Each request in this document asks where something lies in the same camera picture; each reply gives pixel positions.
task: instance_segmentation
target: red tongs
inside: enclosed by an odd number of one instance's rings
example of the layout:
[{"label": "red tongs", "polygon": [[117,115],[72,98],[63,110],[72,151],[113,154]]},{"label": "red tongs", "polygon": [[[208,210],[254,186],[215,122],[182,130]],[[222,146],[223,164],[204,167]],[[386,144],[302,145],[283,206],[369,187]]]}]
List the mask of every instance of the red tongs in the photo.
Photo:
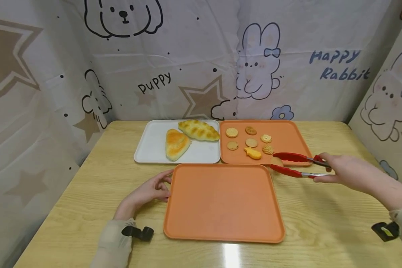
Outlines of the red tongs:
[{"label": "red tongs", "polygon": [[[285,161],[310,162],[310,163],[313,163],[313,164],[316,164],[319,166],[326,167],[327,171],[332,170],[331,166],[329,166],[328,163],[323,161],[323,159],[318,155],[314,156],[314,158],[310,158],[310,157],[307,157],[305,155],[301,155],[298,153],[275,153],[272,156],[278,157],[281,160],[285,160]],[[295,177],[295,178],[314,178],[314,177],[318,177],[318,176],[330,175],[330,174],[322,174],[322,173],[299,172],[294,169],[289,169],[287,167],[282,167],[282,166],[277,166],[277,165],[270,165],[269,167],[281,174],[288,175],[288,176]]]}]

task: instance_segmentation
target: person's left hand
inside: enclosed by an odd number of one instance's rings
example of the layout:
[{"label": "person's left hand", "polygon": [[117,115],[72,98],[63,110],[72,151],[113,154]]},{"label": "person's left hand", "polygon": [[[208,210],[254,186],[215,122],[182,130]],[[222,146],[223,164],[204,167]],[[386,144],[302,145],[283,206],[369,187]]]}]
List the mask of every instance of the person's left hand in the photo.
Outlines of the person's left hand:
[{"label": "person's left hand", "polygon": [[170,192],[168,191],[165,182],[169,184],[172,182],[172,179],[168,176],[172,174],[173,171],[174,169],[170,169],[159,173],[127,195],[127,197],[121,201],[116,209],[113,219],[129,220],[134,217],[136,211],[145,203],[148,203],[154,199],[167,202]]}]

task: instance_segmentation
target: white tray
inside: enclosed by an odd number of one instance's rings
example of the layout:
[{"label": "white tray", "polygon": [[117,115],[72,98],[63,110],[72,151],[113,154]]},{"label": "white tray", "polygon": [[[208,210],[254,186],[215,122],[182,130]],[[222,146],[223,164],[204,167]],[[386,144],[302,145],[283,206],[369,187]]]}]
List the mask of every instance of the white tray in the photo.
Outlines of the white tray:
[{"label": "white tray", "polygon": [[[220,160],[219,141],[197,141],[192,139],[189,149],[177,161],[171,161],[165,156],[165,135],[174,128],[178,131],[178,122],[184,120],[153,120],[144,128],[141,140],[134,154],[137,163],[217,163]],[[219,131],[219,123],[215,120],[200,120]]]}]

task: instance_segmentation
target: tray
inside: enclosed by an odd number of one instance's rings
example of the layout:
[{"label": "tray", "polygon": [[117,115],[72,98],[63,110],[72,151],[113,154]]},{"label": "tray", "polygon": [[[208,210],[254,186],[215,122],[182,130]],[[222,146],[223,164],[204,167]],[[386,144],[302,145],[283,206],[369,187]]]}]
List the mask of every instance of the tray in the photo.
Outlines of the tray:
[{"label": "tray", "polygon": [[[246,127],[252,126],[257,130],[256,135],[248,135],[245,131]],[[237,138],[228,138],[225,133],[230,127],[238,130]],[[272,146],[275,153],[289,152],[299,153],[308,157],[312,157],[298,127],[292,121],[288,120],[227,120],[220,122],[220,141],[221,141],[221,159],[224,163],[228,164],[271,164],[272,155],[267,155],[262,152],[262,147],[266,145],[260,140],[264,134],[271,136],[272,141],[268,143]],[[254,160],[246,156],[244,148],[246,146],[246,139],[254,138],[258,142],[255,150],[262,153],[260,160]],[[238,149],[231,151],[227,149],[227,144],[230,141],[238,143]],[[310,166],[311,163],[295,163],[283,161],[286,166]]]},{"label": "tray", "polygon": [[261,165],[180,164],[164,233],[171,239],[280,243],[285,228],[271,176]]},{"label": "tray", "polygon": [[[177,161],[171,161],[165,156],[165,135],[167,130],[174,128],[178,131],[178,122],[185,120],[153,120],[147,123],[143,135],[134,153],[137,163],[217,163],[220,161],[220,141],[197,141],[192,144]],[[216,120],[200,120],[219,131]]]}]

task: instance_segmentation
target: wooden table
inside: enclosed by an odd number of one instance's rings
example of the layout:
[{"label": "wooden table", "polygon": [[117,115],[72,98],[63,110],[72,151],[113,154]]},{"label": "wooden table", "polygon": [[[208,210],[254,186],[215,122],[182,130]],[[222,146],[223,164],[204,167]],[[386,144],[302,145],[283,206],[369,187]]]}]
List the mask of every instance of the wooden table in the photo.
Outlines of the wooden table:
[{"label": "wooden table", "polygon": [[[147,122],[109,125],[83,166],[16,264],[17,268],[88,267],[99,234],[119,202],[170,165],[136,164],[133,155]],[[351,154],[376,161],[341,122],[297,122],[311,152]],[[318,166],[301,167],[322,172]],[[372,197],[341,185],[315,184],[284,175],[273,178],[286,227],[278,245],[170,240],[162,231],[165,203],[146,205],[139,227],[150,226],[150,243],[133,241],[130,267],[402,267],[402,243],[384,243],[371,231],[387,221]]]}]

